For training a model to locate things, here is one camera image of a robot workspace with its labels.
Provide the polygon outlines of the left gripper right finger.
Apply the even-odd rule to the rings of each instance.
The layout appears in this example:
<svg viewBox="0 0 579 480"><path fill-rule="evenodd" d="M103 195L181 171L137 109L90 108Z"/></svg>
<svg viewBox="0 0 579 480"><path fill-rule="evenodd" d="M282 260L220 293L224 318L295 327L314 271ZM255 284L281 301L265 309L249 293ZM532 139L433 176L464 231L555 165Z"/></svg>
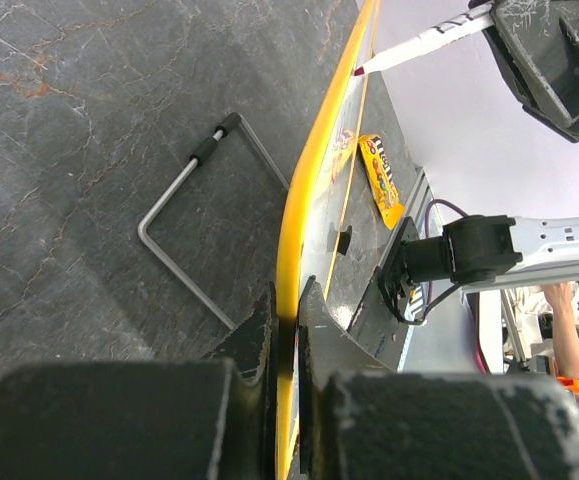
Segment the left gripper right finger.
<svg viewBox="0 0 579 480"><path fill-rule="evenodd" d="M544 375L398 373L299 301L300 469L311 479L579 479L579 407Z"/></svg>

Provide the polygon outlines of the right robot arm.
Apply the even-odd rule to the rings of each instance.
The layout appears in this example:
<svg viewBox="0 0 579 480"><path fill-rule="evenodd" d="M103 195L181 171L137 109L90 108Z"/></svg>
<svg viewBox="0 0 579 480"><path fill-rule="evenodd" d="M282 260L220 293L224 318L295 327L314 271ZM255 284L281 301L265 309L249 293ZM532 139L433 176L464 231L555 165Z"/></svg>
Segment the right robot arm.
<svg viewBox="0 0 579 480"><path fill-rule="evenodd" d="M523 110L579 143L579 1L473 1L466 12L387 49L358 68L384 71L483 33L497 67ZM417 239L405 218L370 281L394 319L416 288L448 280L479 291L579 275L579 218L532 220L467 215L439 236Z"/></svg>

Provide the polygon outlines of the pink capped whiteboard marker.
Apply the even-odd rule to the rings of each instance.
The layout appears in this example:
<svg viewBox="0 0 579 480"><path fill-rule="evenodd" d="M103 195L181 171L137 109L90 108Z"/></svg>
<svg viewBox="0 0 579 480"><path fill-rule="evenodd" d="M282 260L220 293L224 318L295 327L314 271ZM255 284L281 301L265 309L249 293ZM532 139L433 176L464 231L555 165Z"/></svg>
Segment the pink capped whiteboard marker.
<svg viewBox="0 0 579 480"><path fill-rule="evenodd" d="M374 72L389 70L491 27L493 25L491 17L493 4L493 1L486 1L374 55L370 60L357 67L353 71L353 76L361 77Z"/></svg>

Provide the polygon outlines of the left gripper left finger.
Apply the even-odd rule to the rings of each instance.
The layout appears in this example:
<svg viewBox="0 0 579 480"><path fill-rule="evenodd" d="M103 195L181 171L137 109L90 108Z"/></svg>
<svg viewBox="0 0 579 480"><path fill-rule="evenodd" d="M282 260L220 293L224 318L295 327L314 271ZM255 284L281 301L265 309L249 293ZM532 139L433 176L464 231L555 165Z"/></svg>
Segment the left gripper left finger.
<svg viewBox="0 0 579 480"><path fill-rule="evenodd" d="M36 363L0 379L0 479L271 479L276 292L205 356Z"/></svg>

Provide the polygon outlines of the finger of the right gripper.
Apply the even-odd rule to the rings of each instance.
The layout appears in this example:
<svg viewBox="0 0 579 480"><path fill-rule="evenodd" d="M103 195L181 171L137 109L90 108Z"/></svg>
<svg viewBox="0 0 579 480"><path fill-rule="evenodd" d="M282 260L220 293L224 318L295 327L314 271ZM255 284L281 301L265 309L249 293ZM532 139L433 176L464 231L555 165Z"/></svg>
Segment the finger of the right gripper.
<svg viewBox="0 0 579 480"><path fill-rule="evenodd" d="M495 1L484 31L522 108L579 142L579 1Z"/></svg>

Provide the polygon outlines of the yellow framed whiteboard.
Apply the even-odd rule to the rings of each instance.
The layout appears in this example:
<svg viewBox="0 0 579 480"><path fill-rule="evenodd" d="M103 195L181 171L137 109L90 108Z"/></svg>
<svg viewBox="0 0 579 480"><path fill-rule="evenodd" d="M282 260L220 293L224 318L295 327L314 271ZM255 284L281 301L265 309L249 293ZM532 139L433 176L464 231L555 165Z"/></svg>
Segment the yellow framed whiteboard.
<svg viewBox="0 0 579 480"><path fill-rule="evenodd" d="M276 264L279 318L274 476L288 476L298 427L296 329L307 280L330 285L353 180L368 79L355 71L373 56L380 12L363 4L295 167L285 203Z"/></svg>

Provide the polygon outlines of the person forearm in background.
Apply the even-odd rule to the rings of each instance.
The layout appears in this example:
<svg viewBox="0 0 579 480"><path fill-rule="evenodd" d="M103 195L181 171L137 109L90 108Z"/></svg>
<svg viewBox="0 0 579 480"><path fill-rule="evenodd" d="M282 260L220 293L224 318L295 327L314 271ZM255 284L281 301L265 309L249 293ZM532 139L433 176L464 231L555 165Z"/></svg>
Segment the person forearm in background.
<svg viewBox="0 0 579 480"><path fill-rule="evenodd" d="M541 287L545 300L552 309L552 343L559 373L579 380L579 336L572 308L569 283Z"/></svg>

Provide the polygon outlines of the yellow candy packet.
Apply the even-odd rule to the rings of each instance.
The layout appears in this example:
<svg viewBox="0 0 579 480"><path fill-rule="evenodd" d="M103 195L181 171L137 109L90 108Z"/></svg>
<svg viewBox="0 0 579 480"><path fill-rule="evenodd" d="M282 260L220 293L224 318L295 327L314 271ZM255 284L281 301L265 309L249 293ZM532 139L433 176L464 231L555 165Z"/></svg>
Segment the yellow candy packet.
<svg viewBox="0 0 579 480"><path fill-rule="evenodd" d="M358 146L374 202L385 226L393 230L402 218L405 207L400 203L383 141L377 134L363 135Z"/></svg>

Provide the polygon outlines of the right black whiteboard foot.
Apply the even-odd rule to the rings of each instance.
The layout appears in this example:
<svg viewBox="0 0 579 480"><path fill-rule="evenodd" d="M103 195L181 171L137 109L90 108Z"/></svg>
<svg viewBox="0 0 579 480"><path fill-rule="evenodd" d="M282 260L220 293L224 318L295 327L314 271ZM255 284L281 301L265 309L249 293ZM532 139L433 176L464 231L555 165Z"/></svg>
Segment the right black whiteboard foot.
<svg viewBox="0 0 579 480"><path fill-rule="evenodd" d="M327 234L327 251L346 256L351 244L352 235L353 227L351 225L348 225L343 230L338 230L331 224Z"/></svg>

